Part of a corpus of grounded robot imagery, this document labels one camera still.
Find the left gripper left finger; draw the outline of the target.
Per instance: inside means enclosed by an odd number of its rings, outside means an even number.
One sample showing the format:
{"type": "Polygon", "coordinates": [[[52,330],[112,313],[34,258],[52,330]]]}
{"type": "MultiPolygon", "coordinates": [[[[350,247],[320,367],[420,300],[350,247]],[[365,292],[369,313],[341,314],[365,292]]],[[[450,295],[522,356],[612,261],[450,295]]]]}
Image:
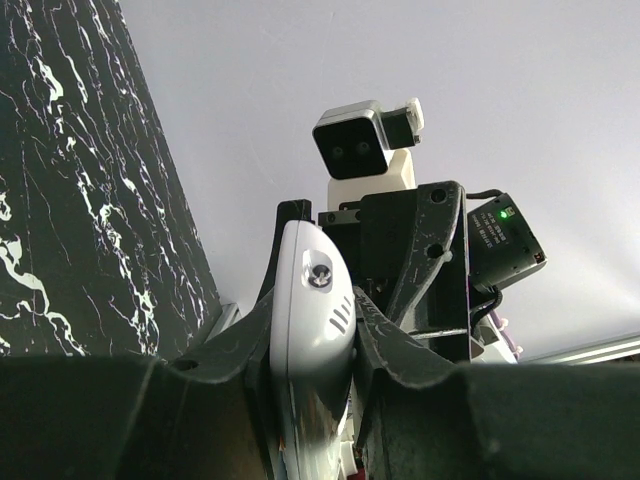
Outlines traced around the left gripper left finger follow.
{"type": "Polygon", "coordinates": [[[184,356],[5,357],[5,479],[271,479],[273,299],[184,356]]]}

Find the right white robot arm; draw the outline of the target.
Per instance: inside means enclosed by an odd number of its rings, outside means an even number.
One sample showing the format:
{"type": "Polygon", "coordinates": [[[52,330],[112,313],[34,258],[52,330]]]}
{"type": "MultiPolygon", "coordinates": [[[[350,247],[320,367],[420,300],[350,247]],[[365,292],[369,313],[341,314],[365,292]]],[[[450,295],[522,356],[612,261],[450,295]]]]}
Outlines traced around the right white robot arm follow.
{"type": "Polygon", "coordinates": [[[364,193],[313,214],[279,205],[264,293],[278,373],[342,369],[376,348],[395,361],[467,362],[482,321],[546,254],[514,199],[457,182],[364,193]]]}

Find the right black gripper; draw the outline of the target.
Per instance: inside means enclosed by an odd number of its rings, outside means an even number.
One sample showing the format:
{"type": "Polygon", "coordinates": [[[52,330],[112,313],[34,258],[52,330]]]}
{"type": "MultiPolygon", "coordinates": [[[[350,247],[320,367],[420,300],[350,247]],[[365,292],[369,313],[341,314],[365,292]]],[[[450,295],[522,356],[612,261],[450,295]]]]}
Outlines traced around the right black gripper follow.
{"type": "MultiPolygon", "coordinates": [[[[280,202],[256,304],[275,284],[286,224],[310,221],[307,199],[280,202]]],[[[416,192],[371,194],[319,216],[353,282],[399,329],[441,357],[470,359],[470,285],[463,189],[455,181],[416,192]]]]}

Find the white remote control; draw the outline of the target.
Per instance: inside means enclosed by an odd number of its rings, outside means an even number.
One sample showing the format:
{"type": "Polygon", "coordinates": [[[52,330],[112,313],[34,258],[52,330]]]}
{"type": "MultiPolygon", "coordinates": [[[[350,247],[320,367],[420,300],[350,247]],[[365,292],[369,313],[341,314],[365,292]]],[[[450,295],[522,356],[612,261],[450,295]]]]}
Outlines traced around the white remote control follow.
{"type": "Polygon", "coordinates": [[[337,479],[355,358],[355,298],[334,242],[308,221],[284,229],[269,366],[290,479],[337,479]]]}

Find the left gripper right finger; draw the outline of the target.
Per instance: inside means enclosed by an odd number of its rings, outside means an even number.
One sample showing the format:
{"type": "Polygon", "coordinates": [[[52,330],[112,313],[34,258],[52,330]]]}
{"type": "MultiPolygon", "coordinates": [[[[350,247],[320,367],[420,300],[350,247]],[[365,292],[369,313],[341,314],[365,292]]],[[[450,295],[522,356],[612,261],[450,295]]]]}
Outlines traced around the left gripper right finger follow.
{"type": "Polygon", "coordinates": [[[362,291],[353,411],[371,479],[635,479],[630,364],[454,364],[362,291]]]}

